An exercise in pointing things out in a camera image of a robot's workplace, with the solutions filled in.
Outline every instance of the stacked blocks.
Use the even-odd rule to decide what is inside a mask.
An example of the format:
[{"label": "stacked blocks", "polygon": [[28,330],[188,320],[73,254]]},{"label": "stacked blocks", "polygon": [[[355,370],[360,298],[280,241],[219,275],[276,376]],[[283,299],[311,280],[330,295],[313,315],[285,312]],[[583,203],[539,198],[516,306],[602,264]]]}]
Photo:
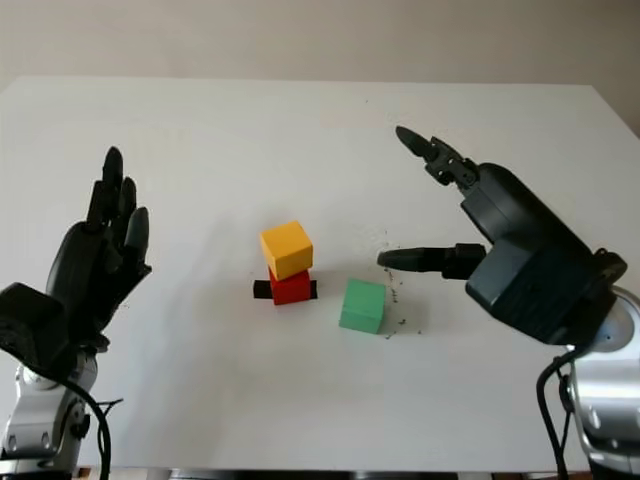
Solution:
[{"label": "stacked blocks", "polygon": [[313,245],[298,222],[290,222],[260,234],[262,252],[269,266],[275,305],[315,298],[308,269],[313,265]]}]

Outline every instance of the yellow cube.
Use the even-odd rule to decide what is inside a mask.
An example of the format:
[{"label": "yellow cube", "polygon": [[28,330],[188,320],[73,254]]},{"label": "yellow cube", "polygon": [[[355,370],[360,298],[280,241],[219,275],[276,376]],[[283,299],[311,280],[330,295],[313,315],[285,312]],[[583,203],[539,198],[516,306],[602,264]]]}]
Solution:
[{"label": "yellow cube", "polygon": [[313,245],[298,222],[265,230],[260,234],[260,243],[277,280],[304,272],[313,265]]}]

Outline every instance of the wooden block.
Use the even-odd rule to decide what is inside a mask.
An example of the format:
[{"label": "wooden block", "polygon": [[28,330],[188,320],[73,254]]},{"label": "wooden block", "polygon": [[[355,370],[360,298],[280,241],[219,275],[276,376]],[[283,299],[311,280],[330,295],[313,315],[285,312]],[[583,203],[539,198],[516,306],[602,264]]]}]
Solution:
[{"label": "wooden block", "polygon": [[290,222],[260,234],[264,258],[276,280],[304,272],[313,265],[313,245],[298,222]]},{"label": "wooden block", "polygon": [[360,332],[378,333],[384,316],[386,287],[350,278],[342,304],[340,326]]},{"label": "wooden block", "polygon": [[276,280],[269,270],[269,280],[275,305],[303,302],[311,298],[311,278],[307,270],[285,280]]}]

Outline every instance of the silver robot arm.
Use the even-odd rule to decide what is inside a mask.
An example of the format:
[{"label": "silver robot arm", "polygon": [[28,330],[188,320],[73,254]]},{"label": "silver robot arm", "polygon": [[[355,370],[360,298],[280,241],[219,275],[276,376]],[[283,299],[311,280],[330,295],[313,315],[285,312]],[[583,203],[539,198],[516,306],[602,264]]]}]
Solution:
[{"label": "silver robot arm", "polygon": [[640,301],[621,288],[614,292],[594,343],[573,363],[569,389],[594,473],[640,475]]},{"label": "silver robot arm", "polygon": [[[68,380],[88,392],[97,374],[95,356],[81,353]],[[16,372],[16,387],[16,406],[2,437],[0,476],[70,477],[89,431],[85,402],[24,365]]]}]

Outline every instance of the black cable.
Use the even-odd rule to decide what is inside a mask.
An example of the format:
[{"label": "black cable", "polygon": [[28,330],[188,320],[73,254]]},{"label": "black cable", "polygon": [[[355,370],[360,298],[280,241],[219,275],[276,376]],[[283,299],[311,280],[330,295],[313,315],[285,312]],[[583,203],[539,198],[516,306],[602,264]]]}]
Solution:
[{"label": "black cable", "polygon": [[109,473],[111,470],[111,432],[109,431],[109,424],[107,423],[107,417],[98,405],[98,402],[81,386],[70,382],[68,379],[52,378],[51,375],[47,375],[45,372],[36,370],[35,368],[28,367],[29,370],[43,378],[48,378],[65,388],[68,388],[73,393],[78,395],[84,402],[89,405],[91,411],[98,420],[98,443],[103,442],[104,449],[100,450],[100,480],[109,480]]},{"label": "black cable", "polygon": [[[100,406],[106,405],[107,406],[107,408],[104,409],[104,416],[106,418],[107,415],[109,415],[109,412],[111,411],[111,409],[113,407],[115,407],[116,405],[118,405],[119,403],[122,403],[122,402],[124,402],[124,398],[119,398],[117,400],[111,400],[109,402],[98,402],[98,405],[100,405]],[[103,450],[104,450],[104,446],[102,444],[101,431],[102,431],[102,429],[100,427],[98,427],[98,451],[102,455]]]},{"label": "black cable", "polygon": [[561,355],[560,357],[554,358],[553,362],[548,365],[538,377],[538,381],[536,382],[536,396],[538,398],[538,406],[540,407],[540,414],[542,415],[542,421],[544,422],[544,426],[547,429],[547,434],[549,435],[549,441],[551,442],[551,448],[553,450],[553,455],[556,459],[556,466],[558,468],[558,480],[567,480],[569,475],[567,473],[567,465],[564,462],[564,453],[563,447],[558,441],[558,435],[556,433],[555,427],[553,426],[553,420],[551,419],[551,414],[549,413],[549,407],[547,406],[547,399],[545,397],[544,387],[549,381],[549,378],[556,373],[560,368],[568,363],[571,363],[574,359],[579,357],[584,353],[586,347],[576,347],[575,349]]},{"label": "black cable", "polygon": [[569,425],[571,425],[571,412],[567,412],[564,417],[564,427],[562,427],[562,441],[560,442],[560,451],[564,455],[564,449],[567,446],[567,439],[569,438]]}]

